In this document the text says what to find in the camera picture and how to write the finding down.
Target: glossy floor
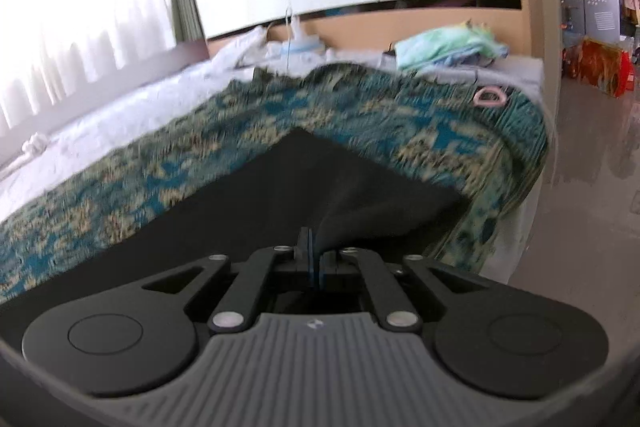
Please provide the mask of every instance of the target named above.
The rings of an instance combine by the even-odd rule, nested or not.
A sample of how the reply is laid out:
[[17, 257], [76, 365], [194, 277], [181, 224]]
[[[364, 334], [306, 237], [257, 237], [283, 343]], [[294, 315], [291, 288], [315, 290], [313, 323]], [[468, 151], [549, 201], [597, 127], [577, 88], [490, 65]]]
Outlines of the glossy floor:
[[616, 100], [563, 80], [558, 133], [510, 284], [590, 312], [612, 359], [640, 343], [640, 90]]

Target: wooden headboard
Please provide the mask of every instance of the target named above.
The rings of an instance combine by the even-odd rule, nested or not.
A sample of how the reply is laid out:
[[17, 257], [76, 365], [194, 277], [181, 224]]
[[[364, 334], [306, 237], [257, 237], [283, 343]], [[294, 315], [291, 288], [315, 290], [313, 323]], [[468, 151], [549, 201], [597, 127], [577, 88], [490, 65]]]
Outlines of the wooden headboard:
[[[560, 86], [560, 1], [520, 0], [521, 9], [476, 7], [428, 7], [384, 10], [315, 18], [302, 23], [308, 34], [317, 34], [329, 46], [350, 49], [387, 50], [396, 42], [438, 26], [471, 19], [487, 24], [496, 38], [509, 45], [511, 53], [531, 55], [545, 61], [544, 97], [555, 113]], [[271, 40], [286, 40], [282, 26], [272, 26]], [[210, 39], [214, 55], [230, 38]]]

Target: screw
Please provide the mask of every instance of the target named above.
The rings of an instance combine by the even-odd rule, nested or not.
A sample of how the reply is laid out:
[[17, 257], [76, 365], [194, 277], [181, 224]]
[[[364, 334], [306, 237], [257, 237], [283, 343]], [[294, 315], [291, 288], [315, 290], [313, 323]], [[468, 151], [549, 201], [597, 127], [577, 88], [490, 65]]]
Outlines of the screw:
[[211, 322], [219, 328], [235, 328], [244, 322], [244, 317], [236, 312], [220, 312], [213, 316]]
[[396, 328], [408, 328], [418, 321], [418, 315], [412, 312], [391, 312], [386, 316], [386, 321]]

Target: floral blanket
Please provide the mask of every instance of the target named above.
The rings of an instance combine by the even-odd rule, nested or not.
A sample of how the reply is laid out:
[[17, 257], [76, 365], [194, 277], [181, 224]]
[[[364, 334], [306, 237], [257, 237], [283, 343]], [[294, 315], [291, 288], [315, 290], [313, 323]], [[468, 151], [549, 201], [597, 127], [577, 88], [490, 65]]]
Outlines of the floral blanket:
[[513, 88], [502, 108], [474, 107], [477, 87], [356, 64], [304, 78], [256, 70], [191, 113], [114, 150], [0, 224], [0, 302], [69, 270], [302, 127], [410, 178], [470, 199], [426, 252], [478, 272], [498, 218], [542, 170], [540, 111]]

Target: black fabric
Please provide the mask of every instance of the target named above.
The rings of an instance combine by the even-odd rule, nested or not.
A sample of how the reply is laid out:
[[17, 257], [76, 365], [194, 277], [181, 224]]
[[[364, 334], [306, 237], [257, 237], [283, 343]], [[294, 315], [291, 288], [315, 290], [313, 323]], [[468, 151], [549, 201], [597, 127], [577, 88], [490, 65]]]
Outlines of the black fabric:
[[238, 171], [206, 185], [122, 243], [0, 307], [14, 346], [39, 314], [199, 259], [244, 261], [258, 248], [294, 245], [311, 227], [315, 250], [371, 248], [387, 262], [420, 253], [459, 219], [452, 188], [410, 180], [303, 130], [293, 130]]

